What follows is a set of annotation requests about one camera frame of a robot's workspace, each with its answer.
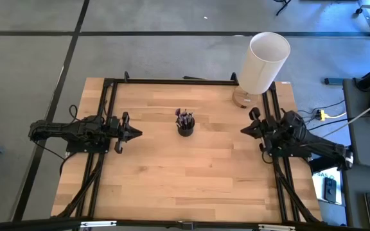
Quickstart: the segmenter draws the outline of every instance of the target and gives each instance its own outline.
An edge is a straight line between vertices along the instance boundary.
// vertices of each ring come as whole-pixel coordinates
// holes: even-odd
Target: black floor stripe
[[[76,23],[75,31],[73,33],[73,37],[71,39],[71,43],[68,48],[67,55],[65,57],[64,65],[62,68],[62,72],[60,74],[60,77],[58,79],[57,86],[55,87],[51,103],[49,104],[48,112],[46,114],[45,120],[52,122],[55,111],[57,109],[57,105],[61,96],[62,89],[64,88],[64,83],[66,80],[66,76],[69,69],[69,64],[71,63],[72,56],[75,50],[76,42],[78,41],[78,33],[81,31],[82,24],[84,23],[85,15],[87,13],[89,5],[89,0],[85,0],[84,4],[82,5],[81,13],[78,18],[78,22]],[[13,221],[20,221],[22,220],[22,217],[24,216],[24,211],[26,208],[26,204],[28,202],[28,198],[30,197],[30,193],[32,190],[32,186],[35,180],[35,177],[38,172],[38,167],[42,158],[43,149],[38,147],[34,149],[33,155],[32,155],[32,161],[30,164],[30,168],[27,174],[27,177],[25,179],[25,182],[23,184],[21,195],[19,196],[19,201],[17,203],[17,208],[15,210],[15,213],[13,215]]]
[[[73,31],[0,31],[0,36],[73,36]]]
[[[79,36],[247,36],[262,31],[82,31]],[[369,32],[275,32],[287,37],[370,37]],[[0,31],[0,36],[73,36],[74,31]]]
[[[254,36],[262,31],[82,31],[80,36]],[[286,37],[370,37],[369,32],[275,32]]]

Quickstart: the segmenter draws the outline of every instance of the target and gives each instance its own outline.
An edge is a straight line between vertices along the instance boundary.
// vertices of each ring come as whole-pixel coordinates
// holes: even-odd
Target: floor
[[[0,0],[0,30],[73,31],[83,0]],[[370,31],[356,1],[293,0],[91,0],[82,31]],[[369,37],[287,37],[291,54],[277,76],[294,86],[297,107],[311,110],[341,101],[340,87],[324,78],[362,77],[370,71]],[[87,77],[227,80],[239,73],[249,37],[80,37],[69,66],[55,121],[70,121],[67,109],[78,104]],[[64,64],[71,37],[0,36],[0,222],[11,218],[34,145],[29,125],[44,118]],[[340,114],[344,105],[330,108]],[[312,121],[308,127],[321,124]],[[339,124],[315,131],[324,135]],[[349,144],[347,129],[329,139]],[[65,142],[46,145],[59,153]],[[45,152],[25,219],[48,218],[58,183],[57,157]],[[321,203],[323,218],[345,223],[344,208]]]

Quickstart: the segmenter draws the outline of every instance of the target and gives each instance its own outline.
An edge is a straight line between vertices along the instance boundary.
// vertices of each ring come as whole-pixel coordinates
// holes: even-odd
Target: desk
[[[344,80],[344,94],[348,117],[355,117],[369,107],[370,92],[357,90],[353,80]],[[351,227],[370,228],[364,199],[364,194],[370,193],[370,118],[350,124],[349,133],[355,164],[342,172],[346,218]]]
[[[79,118],[96,114],[102,83],[103,78],[87,79]],[[291,85],[276,87],[280,106],[295,110]],[[248,110],[232,103],[233,89],[118,84],[113,115],[127,111],[130,124],[143,135],[124,144],[121,155],[113,150],[106,154],[94,218],[280,223],[274,170],[261,159],[260,140],[240,133],[251,121]],[[261,98],[257,106],[263,112]],[[196,125],[190,137],[177,133],[178,107],[194,112]],[[52,215],[79,190],[86,160],[86,153],[78,153],[65,163]],[[290,160],[296,192],[320,219],[310,168],[300,158]],[[288,194],[284,195],[292,219]],[[89,198],[88,193],[85,215]]]

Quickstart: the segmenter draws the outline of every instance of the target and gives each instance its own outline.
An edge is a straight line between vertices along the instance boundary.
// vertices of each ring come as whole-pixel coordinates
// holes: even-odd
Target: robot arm
[[[50,123],[37,121],[31,124],[28,134],[34,142],[60,137],[68,142],[67,151],[70,152],[108,152],[111,138],[117,138],[115,151],[122,153],[122,142],[139,137],[142,132],[129,125],[129,115],[124,112],[122,120],[116,116],[110,118],[106,125],[99,116],[91,115],[72,123]]]
[[[259,109],[253,108],[249,116],[253,122],[241,132],[255,139],[262,138],[261,151],[267,151],[274,157],[307,158],[311,157],[311,153],[320,155],[321,158],[310,162],[313,172],[335,166],[344,170],[352,168],[353,153],[349,148],[310,133],[296,112],[284,112],[280,121],[273,117],[260,121]]]

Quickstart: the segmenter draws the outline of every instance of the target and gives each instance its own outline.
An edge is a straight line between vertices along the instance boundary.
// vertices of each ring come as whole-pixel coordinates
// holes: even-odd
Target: white lamp shade
[[[289,43],[281,35],[272,32],[255,35],[238,76],[240,87],[249,94],[266,92],[289,54]]]

